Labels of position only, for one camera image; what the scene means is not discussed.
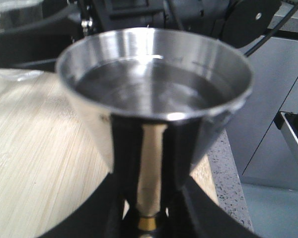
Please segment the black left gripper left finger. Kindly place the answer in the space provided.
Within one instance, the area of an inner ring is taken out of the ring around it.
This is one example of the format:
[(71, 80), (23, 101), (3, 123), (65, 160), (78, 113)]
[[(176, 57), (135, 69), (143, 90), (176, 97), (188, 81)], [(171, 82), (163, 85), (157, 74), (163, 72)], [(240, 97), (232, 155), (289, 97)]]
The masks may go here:
[(126, 180), (108, 174), (91, 196), (41, 238), (121, 238)]

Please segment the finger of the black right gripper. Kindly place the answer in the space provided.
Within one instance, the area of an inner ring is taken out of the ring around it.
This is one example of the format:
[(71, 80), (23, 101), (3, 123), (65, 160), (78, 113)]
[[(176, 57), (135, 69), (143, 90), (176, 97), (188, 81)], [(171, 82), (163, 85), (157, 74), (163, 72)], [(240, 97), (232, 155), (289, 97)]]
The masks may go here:
[(7, 54), (4, 40), (0, 40), (0, 68), (17, 68), (55, 72), (55, 64), (61, 52), (74, 40), (83, 37), (77, 23), (53, 23), (47, 26), (19, 29), (25, 35), (21, 43)]

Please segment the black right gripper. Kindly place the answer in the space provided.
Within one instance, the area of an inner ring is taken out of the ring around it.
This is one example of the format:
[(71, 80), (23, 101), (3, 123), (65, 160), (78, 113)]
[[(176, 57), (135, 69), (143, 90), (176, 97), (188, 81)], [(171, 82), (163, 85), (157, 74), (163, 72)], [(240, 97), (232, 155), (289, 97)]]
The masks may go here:
[(70, 0), (87, 35), (134, 27), (172, 29), (242, 48), (261, 36), (279, 0)]

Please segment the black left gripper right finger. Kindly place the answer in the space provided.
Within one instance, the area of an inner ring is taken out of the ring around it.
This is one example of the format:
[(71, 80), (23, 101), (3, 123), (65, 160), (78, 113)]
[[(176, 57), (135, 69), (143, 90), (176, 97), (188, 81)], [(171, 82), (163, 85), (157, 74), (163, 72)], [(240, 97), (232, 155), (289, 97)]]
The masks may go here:
[(192, 177), (168, 206), (173, 238), (257, 238), (213, 202)]

